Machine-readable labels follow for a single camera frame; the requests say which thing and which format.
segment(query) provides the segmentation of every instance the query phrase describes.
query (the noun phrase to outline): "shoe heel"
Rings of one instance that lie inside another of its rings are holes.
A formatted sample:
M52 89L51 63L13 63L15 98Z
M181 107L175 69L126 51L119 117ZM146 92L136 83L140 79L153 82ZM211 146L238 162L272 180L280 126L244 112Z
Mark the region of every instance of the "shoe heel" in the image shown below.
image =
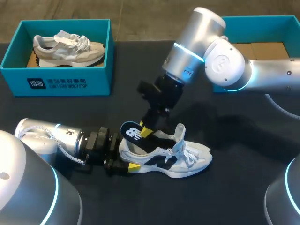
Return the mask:
M43 59L39 59L39 64L40 67L58 67L60 66L57 63L57 60L43 60Z

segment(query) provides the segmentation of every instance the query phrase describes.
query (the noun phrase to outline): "cardboard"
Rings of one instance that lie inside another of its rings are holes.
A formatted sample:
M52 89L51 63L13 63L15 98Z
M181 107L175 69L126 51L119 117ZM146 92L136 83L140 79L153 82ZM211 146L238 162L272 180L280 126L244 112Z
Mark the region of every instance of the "cardboard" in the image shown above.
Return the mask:
M257 60L283 60L289 58L285 46L281 42L252 43L251 46Z
M101 62L100 64L96 65L95 67L102 67L104 65L104 61ZM32 51L27 67L26 68L39 68L37 61L36 61L36 55L34 53L34 51Z
M256 59L251 44L233 44L233 46L236 47L247 59Z
M250 60L282 60L289 58L282 42L233 45Z

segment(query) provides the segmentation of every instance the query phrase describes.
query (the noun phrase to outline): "printed logo on box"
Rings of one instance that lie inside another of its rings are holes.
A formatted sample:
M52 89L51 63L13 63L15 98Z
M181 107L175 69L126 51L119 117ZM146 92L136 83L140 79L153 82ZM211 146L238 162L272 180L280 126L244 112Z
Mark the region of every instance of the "printed logo on box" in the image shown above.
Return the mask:
M27 81L31 89L46 89L42 78L27 78Z

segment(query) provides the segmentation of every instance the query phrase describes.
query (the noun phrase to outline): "shoelace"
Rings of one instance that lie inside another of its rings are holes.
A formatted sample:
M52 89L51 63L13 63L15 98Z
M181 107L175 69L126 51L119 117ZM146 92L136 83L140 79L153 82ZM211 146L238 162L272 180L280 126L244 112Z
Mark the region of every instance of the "shoelace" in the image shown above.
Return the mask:
M195 150L187 150L187 149L184 149L183 150L183 154L186 158L186 163L187 163L187 166L188 167L191 167L192 165L194 165L194 163L197 161L197 156L195 154L197 154L198 152L195 151Z
M190 168L192 165L194 165L198 159L198 152L196 150L187 149L185 141L183 141L183 145L181 146L181 149L177 153L172 152L171 149L168 149L168 150L172 154L184 156L184 159L185 159L184 161L186 162L188 168Z
M77 53L80 50L86 51L86 50L90 49L90 40L86 36L84 36L84 35L79 36L77 34L71 34L70 36L75 37L75 40L77 41L77 43L75 45L69 47L69 48L77 47L77 50L75 53Z

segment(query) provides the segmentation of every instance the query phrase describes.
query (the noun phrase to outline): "sneaker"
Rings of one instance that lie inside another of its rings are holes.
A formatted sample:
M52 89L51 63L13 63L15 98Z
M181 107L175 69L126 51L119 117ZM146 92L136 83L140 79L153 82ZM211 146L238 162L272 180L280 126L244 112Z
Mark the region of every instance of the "sneaker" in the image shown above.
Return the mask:
M135 173L159 171L172 178L191 176L205 169L212 161L212 155L205 145L184 141L185 132L183 124L177 125L174 135L155 132L156 137L174 140L175 144L168 149L157 146L150 153L123 138L119 146L120 156L126 162L141 166Z
M101 60L105 54L103 44L63 30L54 37L36 35L33 48L40 67L87 67Z

